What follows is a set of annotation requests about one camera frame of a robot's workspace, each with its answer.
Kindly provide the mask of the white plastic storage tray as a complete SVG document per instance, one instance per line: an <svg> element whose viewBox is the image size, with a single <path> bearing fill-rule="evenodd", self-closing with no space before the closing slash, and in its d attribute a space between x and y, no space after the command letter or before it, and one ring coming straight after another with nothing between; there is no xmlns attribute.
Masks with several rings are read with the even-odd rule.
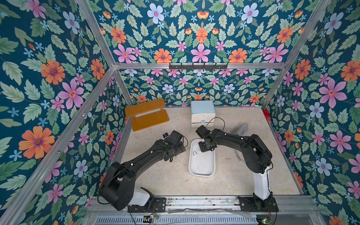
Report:
<svg viewBox="0 0 360 225"><path fill-rule="evenodd" d="M188 170L194 176L211 177L216 171L216 152L201 152L200 141L201 139L195 139L191 143Z"/></svg>

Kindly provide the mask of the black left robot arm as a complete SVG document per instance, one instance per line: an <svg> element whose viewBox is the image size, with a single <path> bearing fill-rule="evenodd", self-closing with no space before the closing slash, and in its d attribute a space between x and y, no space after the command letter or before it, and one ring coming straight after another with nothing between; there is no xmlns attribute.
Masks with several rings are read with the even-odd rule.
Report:
<svg viewBox="0 0 360 225"><path fill-rule="evenodd" d="M121 211L128 205L144 206L151 194L147 191L136 191L137 178L159 161L172 161L173 158L186 151L185 136L177 131L170 135L165 133L163 139L155 143L144 153L134 159L120 164L114 162L110 165L100 187L99 196L106 204Z"/></svg>

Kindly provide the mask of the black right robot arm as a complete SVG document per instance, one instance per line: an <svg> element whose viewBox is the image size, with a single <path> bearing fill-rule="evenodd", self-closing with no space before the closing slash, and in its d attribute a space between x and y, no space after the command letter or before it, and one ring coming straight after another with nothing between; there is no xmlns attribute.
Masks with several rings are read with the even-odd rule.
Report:
<svg viewBox="0 0 360 225"><path fill-rule="evenodd" d="M241 152L246 166L254 176L253 195L262 201L270 197L269 170L272 167L272 153L258 135L233 135L217 128L210 131L205 126L200 126L196 134L203 140L199 143L201 152L213 151L219 145Z"/></svg>

